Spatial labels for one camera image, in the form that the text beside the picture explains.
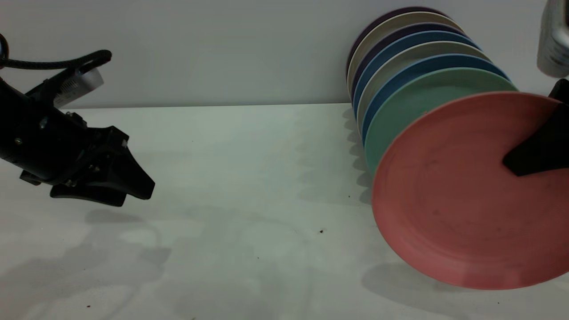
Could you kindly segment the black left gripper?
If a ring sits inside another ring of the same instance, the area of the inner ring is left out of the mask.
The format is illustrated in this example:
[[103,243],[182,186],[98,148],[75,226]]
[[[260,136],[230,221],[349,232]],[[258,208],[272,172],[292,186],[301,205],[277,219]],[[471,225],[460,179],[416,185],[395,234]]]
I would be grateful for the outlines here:
[[65,80],[46,80],[29,93],[1,81],[1,158],[31,184],[56,185],[49,196],[121,207],[128,195],[150,199],[155,182],[130,152],[128,135],[92,128],[57,109]]

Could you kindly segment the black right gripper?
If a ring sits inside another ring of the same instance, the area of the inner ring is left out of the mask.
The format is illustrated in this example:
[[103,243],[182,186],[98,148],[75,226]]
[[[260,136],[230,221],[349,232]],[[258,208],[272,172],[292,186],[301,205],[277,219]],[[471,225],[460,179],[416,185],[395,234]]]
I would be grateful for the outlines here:
[[569,81],[559,79],[549,98],[559,103],[547,121],[503,158],[503,165],[515,176],[569,166]]

